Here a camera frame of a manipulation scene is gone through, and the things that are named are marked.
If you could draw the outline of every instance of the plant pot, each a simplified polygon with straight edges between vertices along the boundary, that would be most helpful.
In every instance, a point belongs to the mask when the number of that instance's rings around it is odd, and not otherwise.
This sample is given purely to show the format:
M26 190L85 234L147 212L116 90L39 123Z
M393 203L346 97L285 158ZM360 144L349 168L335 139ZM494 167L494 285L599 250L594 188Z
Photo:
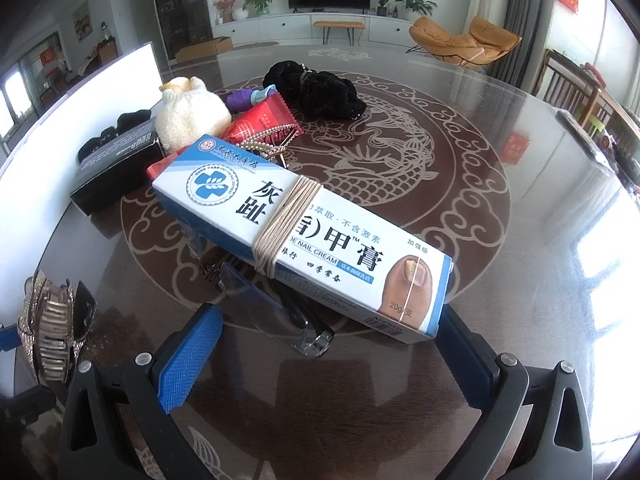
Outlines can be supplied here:
M407 9L404 15L409 22L415 23L415 20L422 17L422 14L417 10Z
M240 7L239 9L234 9L231 15L234 17L236 22L240 22L241 20L246 20L249 17L249 10Z

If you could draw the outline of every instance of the black box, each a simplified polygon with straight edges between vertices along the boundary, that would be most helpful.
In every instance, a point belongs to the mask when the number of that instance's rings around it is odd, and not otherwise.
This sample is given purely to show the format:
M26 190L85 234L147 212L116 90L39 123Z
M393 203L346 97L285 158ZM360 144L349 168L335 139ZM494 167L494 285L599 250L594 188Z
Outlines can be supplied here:
M91 153L76 173L71 200L91 215L146 182L146 168L164 157L156 119L132 128Z

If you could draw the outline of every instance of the orange lounge chair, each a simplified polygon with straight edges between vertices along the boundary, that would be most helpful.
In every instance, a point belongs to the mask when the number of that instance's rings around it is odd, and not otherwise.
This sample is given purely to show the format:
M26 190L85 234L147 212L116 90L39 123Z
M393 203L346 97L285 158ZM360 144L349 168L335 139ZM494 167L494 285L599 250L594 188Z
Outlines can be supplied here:
M424 49L436 59L470 68L500 59L522 40L480 16L471 20L468 33L458 36L450 35L429 18L418 18L409 28L409 35L417 45L407 52Z

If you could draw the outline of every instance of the wooden stool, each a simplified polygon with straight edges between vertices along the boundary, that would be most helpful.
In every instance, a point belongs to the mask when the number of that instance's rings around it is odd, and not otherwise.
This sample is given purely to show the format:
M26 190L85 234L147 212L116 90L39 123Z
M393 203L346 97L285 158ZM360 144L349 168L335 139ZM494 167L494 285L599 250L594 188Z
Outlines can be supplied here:
M364 29L364 23L360 22L314 22L314 27L322 27L322 44L329 43L329 32L331 28L346 28L347 38L349 38L349 45L353 46L355 42L355 30L356 28Z

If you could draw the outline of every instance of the dark glass cabinet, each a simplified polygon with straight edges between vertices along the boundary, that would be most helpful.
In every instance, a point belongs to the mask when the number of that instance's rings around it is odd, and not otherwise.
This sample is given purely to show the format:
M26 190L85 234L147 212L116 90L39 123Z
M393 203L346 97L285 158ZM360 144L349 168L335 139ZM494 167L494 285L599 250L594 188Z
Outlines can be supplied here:
M207 0L156 0L169 59L182 47L213 38Z

